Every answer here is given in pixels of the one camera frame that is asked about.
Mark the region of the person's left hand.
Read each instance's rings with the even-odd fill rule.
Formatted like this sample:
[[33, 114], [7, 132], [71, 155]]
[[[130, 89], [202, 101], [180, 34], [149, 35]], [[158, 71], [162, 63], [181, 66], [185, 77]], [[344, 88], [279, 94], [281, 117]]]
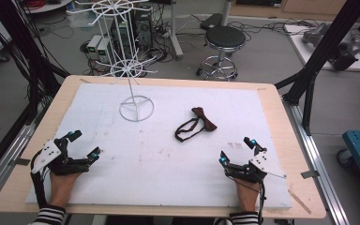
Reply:
[[50, 198], [50, 205], [55, 205], [65, 208], [71, 197], [72, 189], [75, 185], [79, 173], [68, 175], [56, 175], [50, 173], [52, 195]]

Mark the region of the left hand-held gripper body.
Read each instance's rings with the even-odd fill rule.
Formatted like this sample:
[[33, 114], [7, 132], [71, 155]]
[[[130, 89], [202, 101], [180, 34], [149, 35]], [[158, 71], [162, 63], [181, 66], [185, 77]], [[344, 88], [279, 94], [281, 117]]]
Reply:
[[31, 173], [41, 172], [48, 167], [56, 175], [86, 173], [90, 165], [87, 159], [73, 159], [68, 156], [68, 139], [48, 140], [32, 163]]

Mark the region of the black round stool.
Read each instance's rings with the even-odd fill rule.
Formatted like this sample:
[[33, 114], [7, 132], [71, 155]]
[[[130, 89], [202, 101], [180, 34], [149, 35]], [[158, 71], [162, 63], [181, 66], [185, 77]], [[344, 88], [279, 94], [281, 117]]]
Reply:
[[205, 33], [205, 45], [218, 51], [204, 59], [196, 75], [205, 75], [205, 79], [215, 78], [229, 81], [238, 76], [238, 69], [230, 56], [241, 50], [246, 44], [245, 34], [230, 26], [215, 26]]

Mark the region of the person's right hand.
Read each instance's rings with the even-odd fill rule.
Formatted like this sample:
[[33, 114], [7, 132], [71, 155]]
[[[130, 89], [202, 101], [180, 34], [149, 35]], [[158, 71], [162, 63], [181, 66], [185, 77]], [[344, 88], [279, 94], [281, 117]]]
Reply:
[[240, 179], [235, 179], [234, 182], [236, 184], [236, 192], [241, 211], [254, 212], [260, 191], [260, 184], [250, 183]]

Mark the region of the white wire display rack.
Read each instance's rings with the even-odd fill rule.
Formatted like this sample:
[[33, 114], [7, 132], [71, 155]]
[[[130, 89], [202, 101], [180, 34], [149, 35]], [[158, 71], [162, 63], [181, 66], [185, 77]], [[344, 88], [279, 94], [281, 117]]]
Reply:
[[146, 11], [146, 8], [137, 7], [139, 3], [148, 0], [95, 0], [92, 2], [79, 2], [76, 6], [81, 9], [67, 11], [69, 14], [92, 12], [96, 18], [90, 22], [98, 25], [103, 43], [108, 44], [108, 62], [97, 61], [109, 71], [104, 77], [113, 77], [117, 80], [126, 80], [130, 96], [119, 104], [120, 115], [130, 122], [141, 122], [153, 115], [155, 105], [150, 97], [137, 95], [133, 92], [132, 84], [143, 73], [150, 73], [144, 65], [154, 60], [139, 60], [139, 49], [136, 47], [131, 14], [135, 10]]

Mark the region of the grey power supply unit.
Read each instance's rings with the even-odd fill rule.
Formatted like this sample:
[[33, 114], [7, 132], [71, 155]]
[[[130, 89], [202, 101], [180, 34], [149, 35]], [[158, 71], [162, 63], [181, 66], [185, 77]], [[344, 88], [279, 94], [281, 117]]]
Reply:
[[87, 49], [87, 56], [89, 59], [98, 59], [98, 45], [102, 39], [101, 35], [94, 35], [91, 40], [88, 42], [86, 49]]
[[103, 37], [97, 46], [97, 55], [100, 63], [110, 63], [110, 41], [107, 37]]

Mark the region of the grey robot machine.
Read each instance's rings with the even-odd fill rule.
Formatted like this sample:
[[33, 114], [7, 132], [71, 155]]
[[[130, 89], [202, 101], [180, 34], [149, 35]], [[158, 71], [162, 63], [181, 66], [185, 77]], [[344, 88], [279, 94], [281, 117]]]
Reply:
[[[302, 42], [311, 43], [317, 47], [323, 39], [330, 25], [322, 22], [319, 26], [306, 31], [303, 34]], [[360, 52], [360, 38], [354, 37], [348, 32], [337, 45], [333, 53], [330, 54], [328, 62], [337, 71], [343, 71], [349, 68], [357, 61], [356, 55]]]

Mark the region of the grey metal table leg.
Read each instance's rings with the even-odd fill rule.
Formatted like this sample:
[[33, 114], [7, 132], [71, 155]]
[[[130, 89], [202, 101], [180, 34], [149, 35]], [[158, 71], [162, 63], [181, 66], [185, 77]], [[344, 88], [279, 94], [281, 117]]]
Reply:
[[170, 30], [170, 39], [172, 42], [172, 47], [175, 53], [175, 59], [181, 60], [184, 56], [181, 49], [180, 43], [176, 35], [176, 0], [170, 0], [171, 2], [171, 30]]

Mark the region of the thin wooden stick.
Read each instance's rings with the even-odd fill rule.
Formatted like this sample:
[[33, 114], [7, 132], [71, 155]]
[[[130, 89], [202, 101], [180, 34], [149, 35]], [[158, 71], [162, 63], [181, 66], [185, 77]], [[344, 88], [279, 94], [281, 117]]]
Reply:
[[304, 202], [295, 194], [293, 193], [290, 189], [288, 189], [288, 192], [290, 193], [290, 195], [294, 198], [294, 200], [308, 213], [311, 215], [311, 210], [307, 207], [306, 204], [304, 204]]

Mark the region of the brown bow tie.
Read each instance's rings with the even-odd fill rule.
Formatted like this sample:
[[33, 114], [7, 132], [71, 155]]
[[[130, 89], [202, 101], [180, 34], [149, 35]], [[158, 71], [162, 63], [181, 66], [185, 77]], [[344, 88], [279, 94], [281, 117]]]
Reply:
[[[195, 113], [195, 117], [189, 119], [184, 124], [179, 126], [176, 131], [174, 132], [174, 137], [177, 141], [180, 143], [183, 143], [192, 137], [196, 136], [197, 134], [201, 133], [202, 131], [208, 131], [212, 132], [215, 131], [218, 127], [212, 123], [205, 115], [204, 110], [202, 107], [194, 107], [191, 109], [193, 113]], [[196, 126], [199, 125], [199, 123], [202, 122], [202, 127], [195, 131]], [[186, 138], [182, 138], [182, 133], [189, 133], [192, 132], [192, 134]]]

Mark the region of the black flat floor device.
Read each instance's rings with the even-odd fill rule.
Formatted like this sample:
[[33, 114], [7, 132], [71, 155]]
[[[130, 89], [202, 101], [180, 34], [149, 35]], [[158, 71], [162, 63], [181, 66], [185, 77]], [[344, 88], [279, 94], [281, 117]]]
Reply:
[[209, 18], [201, 22], [200, 28], [209, 30], [215, 26], [221, 25], [222, 15], [220, 13], [212, 14]]

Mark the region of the white floor platform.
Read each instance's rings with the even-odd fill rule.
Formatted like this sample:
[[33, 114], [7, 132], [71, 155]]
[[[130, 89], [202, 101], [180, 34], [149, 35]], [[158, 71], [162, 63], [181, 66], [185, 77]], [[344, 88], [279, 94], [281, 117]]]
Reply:
[[[315, 50], [315, 47], [311, 43], [304, 43], [302, 41], [302, 37], [306, 31], [309, 30], [307, 26], [299, 26], [299, 25], [291, 25], [285, 24], [285, 30], [290, 32], [290, 39], [292, 41], [292, 45], [296, 49], [302, 63], [305, 65]], [[357, 61], [354, 62], [347, 68], [347, 71], [359, 71], [360, 72], [360, 53], [356, 56]]]

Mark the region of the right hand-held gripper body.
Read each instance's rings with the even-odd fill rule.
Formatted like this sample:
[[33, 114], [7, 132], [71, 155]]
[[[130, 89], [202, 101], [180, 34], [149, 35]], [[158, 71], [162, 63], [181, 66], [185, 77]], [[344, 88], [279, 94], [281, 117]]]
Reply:
[[231, 178], [237, 178], [251, 183], [261, 183], [267, 174], [282, 179], [287, 178], [279, 162], [272, 158], [267, 152], [260, 152], [245, 165], [236, 165], [230, 161], [226, 162], [226, 175]]

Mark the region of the white foam mat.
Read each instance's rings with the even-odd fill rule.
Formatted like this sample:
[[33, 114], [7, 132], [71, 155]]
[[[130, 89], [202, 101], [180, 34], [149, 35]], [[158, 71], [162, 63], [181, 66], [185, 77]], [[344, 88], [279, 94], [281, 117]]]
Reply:
[[[133, 92], [153, 100], [152, 116], [130, 122], [119, 104], [130, 96], [128, 85], [84, 83], [72, 100], [56, 135], [80, 130], [68, 146], [73, 158], [95, 147], [99, 159], [81, 175], [72, 203], [148, 206], [216, 206], [238, 204], [234, 183], [219, 164], [223, 151], [243, 165], [253, 156], [244, 138], [254, 139], [278, 161], [263, 105], [256, 90], [133, 85]], [[176, 129], [202, 107], [217, 126], [185, 142]]]

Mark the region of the black computer tower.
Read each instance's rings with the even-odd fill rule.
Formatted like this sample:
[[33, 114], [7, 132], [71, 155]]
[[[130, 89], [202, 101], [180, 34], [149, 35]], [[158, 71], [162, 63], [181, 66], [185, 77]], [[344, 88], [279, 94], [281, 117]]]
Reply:
[[145, 11], [137, 11], [134, 18], [139, 47], [147, 51], [153, 46], [151, 15]]

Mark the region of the aluminium rail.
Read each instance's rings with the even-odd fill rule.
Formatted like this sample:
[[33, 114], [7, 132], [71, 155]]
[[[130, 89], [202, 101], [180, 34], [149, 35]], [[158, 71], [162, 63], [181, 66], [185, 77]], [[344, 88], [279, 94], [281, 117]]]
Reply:
[[11, 159], [21, 158], [45, 112], [46, 110], [38, 105], [36, 114], [31, 116], [31, 106], [27, 105], [0, 142], [0, 187], [14, 168], [8, 163]]
[[318, 190], [323, 197], [323, 205], [325, 210], [331, 216], [335, 225], [350, 225], [346, 213], [342, 207], [339, 197], [331, 182], [330, 176], [324, 166], [320, 152], [312, 136], [308, 136], [302, 126], [302, 112], [298, 106], [283, 101], [283, 106], [291, 120], [293, 130], [300, 142], [302, 151], [307, 158], [307, 165], [314, 175], [314, 179]]

